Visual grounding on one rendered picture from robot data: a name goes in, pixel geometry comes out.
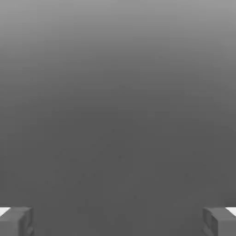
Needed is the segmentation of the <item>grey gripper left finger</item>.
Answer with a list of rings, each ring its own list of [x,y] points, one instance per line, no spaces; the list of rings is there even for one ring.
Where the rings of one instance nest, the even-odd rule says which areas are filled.
[[[0,207],[0,236],[35,236],[32,207]]]

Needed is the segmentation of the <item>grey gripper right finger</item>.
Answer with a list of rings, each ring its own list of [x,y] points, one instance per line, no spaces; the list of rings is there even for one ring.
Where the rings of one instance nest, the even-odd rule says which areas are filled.
[[[236,207],[205,207],[202,217],[205,236],[236,236]]]

